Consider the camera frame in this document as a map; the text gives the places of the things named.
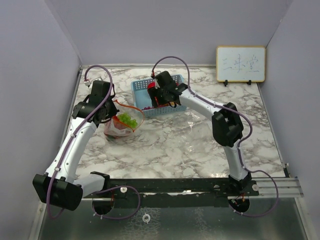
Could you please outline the red strawberry bunch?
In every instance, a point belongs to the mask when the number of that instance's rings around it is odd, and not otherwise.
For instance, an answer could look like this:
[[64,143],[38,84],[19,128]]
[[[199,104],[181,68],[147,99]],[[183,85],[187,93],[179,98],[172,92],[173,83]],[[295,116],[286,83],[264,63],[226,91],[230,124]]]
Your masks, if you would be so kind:
[[104,135],[110,138],[123,138],[129,136],[133,130],[117,121],[110,121],[105,124]]

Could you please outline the clear zip bag orange zipper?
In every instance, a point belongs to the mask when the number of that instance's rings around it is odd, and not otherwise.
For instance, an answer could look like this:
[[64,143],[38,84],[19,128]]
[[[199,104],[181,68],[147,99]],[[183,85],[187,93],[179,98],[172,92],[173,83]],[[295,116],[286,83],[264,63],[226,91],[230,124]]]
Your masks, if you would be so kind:
[[144,122],[144,113],[135,106],[113,101],[118,109],[115,116],[105,124],[104,135],[109,138],[124,138],[133,134]]

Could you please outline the green grape bunch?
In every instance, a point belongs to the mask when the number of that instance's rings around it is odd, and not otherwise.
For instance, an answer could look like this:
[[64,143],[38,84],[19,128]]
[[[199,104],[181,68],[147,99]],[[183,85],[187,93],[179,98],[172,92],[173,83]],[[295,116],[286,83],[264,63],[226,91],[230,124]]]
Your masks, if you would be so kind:
[[121,113],[120,115],[117,116],[118,120],[131,128],[136,128],[138,125],[138,122],[136,121],[135,118],[131,117],[128,113]]

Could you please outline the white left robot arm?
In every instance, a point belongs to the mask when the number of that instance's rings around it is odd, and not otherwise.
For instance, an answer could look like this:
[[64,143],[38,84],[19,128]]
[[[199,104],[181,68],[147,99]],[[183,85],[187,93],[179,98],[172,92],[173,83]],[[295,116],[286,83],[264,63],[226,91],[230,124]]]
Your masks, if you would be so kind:
[[107,174],[94,171],[76,179],[76,170],[99,124],[118,113],[114,97],[113,84],[95,80],[91,93],[74,107],[67,136],[58,154],[45,173],[36,174],[32,180],[41,202],[74,211],[83,197],[95,193],[103,198],[110,193]]

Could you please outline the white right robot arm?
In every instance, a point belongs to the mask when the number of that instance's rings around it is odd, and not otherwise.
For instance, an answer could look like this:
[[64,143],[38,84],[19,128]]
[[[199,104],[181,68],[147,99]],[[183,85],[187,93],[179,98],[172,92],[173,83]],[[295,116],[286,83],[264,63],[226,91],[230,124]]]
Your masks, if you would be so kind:
[[154,108],[166,104],[176,107],[185,106],[205,116],[212,123],[214,140],[223,146],[229,166],[229,189],[240,196],[248,189],[252,180],[251,173],[246,169],[240,142],[243,138],[243,123],[236,106],[216,103],[202,95],[197,95],[185,84],[177,84],[168,71],[151,74],[154,83],[147,87]]

